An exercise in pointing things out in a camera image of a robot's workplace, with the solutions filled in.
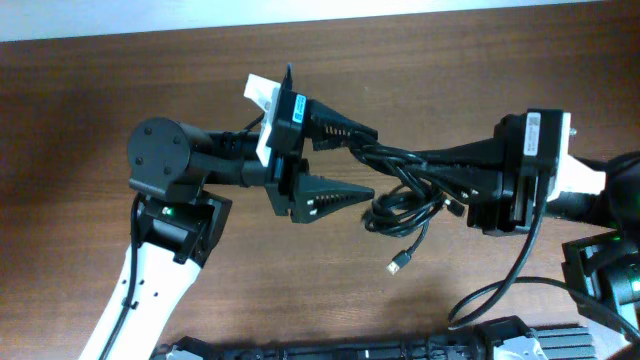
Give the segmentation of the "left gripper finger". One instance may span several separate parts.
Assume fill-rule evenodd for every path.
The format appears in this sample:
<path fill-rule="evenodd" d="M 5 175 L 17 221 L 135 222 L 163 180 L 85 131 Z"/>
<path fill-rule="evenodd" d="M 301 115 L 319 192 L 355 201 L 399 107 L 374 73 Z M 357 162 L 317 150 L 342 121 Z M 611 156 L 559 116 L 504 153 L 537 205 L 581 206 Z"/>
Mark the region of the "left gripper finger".
<path fill-rule="evenodd" d="M 324 151 L 348 147 L 359 139 L 377 141 L 378 131 L 312 99 L 305 110 L 303 136 L 311 140 L 314 151 Z"/>
<path fill-rule="evenodd" d="M 345 207 L 372 200 L 369 187 L 320 176 L 300 175 L 293 188 L 293 223 L 311 223 Z"/>

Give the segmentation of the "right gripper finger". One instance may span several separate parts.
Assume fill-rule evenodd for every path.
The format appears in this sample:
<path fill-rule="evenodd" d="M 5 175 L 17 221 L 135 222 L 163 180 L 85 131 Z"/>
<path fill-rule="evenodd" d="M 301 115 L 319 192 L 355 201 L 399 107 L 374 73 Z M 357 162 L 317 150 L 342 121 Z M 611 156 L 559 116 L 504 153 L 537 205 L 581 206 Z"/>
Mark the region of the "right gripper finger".
<path fill-rule="evenodd" d="M 504 162 L 504 153 L 505 141 L 490 138 L 453 148 L 418 151 L 417 155 L 432 164 L 492 168 Z"/>
<path fill-rule="evenodd" d="M 471 166 L 413 165 L 412 171 L 436 181 L 446 191 L 465 204 L 489 202 L 500 198 L 503 174 L 497 170 Z"/>

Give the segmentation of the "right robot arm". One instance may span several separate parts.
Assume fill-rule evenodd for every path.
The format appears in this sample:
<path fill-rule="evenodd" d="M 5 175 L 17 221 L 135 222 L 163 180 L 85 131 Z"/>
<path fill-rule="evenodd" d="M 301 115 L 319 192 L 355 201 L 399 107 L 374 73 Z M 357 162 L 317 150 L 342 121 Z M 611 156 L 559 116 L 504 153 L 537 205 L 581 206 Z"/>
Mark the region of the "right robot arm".
<path fill-rule="evenodd" d="M 562 244 L 564 285 L 580 315 L 639 337 L 639 155 L 608 162 L 569 153 L 571 115 L 529 109 L 507 115 L 491 138 L 420 153 L 413 171 L 468 208 L 467 224 L 488 236 L 527 240 L 505 280 L 520 274 L 545 218 L 601 228 Z"/>

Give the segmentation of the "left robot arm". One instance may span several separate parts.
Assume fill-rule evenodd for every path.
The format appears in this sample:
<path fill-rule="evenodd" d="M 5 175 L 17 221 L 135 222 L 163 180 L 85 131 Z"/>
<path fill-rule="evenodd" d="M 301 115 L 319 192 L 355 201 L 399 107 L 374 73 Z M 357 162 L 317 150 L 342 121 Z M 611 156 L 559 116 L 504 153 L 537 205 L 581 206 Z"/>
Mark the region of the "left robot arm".
<path fill-rule="evenodd" d="M 132 132 L 131 242 L 83 358 L 150 357 L 230 214 L 231 201 L 207 192 L 207 185 L 261 187 L 276 215 L 299 224 L 373 197 L 371 188 L 312 175 L 303 148 L 374 140 L 374 129 L 296 92 L 291 75 L 279 82 L 250 75 L 244 94 L 261 113 L 241 131 L 211 132 L 154 117 Z"/>

